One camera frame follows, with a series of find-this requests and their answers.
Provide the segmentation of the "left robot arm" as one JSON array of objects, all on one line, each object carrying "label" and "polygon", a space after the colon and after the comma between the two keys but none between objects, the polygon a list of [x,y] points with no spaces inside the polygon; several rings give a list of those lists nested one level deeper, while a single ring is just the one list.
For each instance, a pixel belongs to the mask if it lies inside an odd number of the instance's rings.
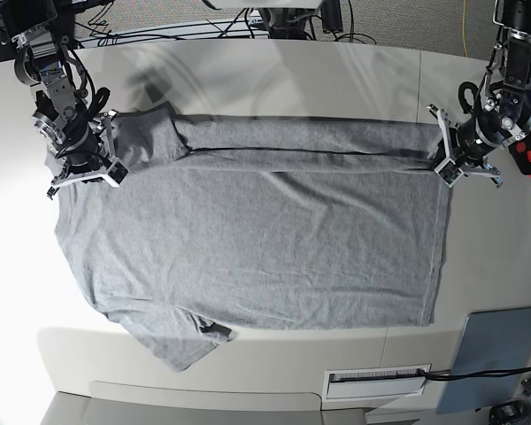
[{"label": "left robot arm", "polygon": [[188,145],[185,135],[173,133],[169,143],[172,168],[181,171],[216,171],[240,174],[311,174],[314,176],[383,176],[417,182],[425,191],[434,190],[439,198],[450,198],[450,187],[464,174],[476,172],[493,179],[499,173],[487,167],[486,157],[501,147],[524,141],[531,133],[531,107],[526,104],[526,86],[531,81],[531,42],[516,28],[499,33],[504,39],[496,44],[479,87],[465,82],[461,91],[470,89],[478,97],[489,89],[488,106],[476,100],[471,119],[456,127],[445,111],[431,104],[436,127],[413,123],[370,121],[367,137],[381,131],[391,142],[396,135],[412,135],[414,141],[436,141],[436,150],[428,154],[420,149],[408,151],[327,151],[290,149],[273,146],[199,147]]}]

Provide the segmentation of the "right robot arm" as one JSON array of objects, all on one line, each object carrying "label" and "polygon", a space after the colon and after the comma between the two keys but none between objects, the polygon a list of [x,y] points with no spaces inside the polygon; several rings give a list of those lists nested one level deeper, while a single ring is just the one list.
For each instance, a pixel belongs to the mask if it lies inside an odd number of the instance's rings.
[{"label": "right robot arm", "polygon": [[35,96],[35,127],[46,137],[54,177],[49,197],[128,200],[201,192],[257,197],[304,183],[308,188],[374,186],[400,194],[442,194],[466,174],[497,177],[486,158],[500,140],[495,114],[480,102],[468,120],[449,121],[430,107],[433,124],[385,120],[382,91],[398,82],[403,63],[391,50],[327,45],[326,83],[333,86],[345,59],[367,113],[291,117],[189,114],[169,103],[149,110],[106,111],[110,92],[96,88],[58,24],[51,1],[0,4],[4,29],[16,47],[15,72]]}]

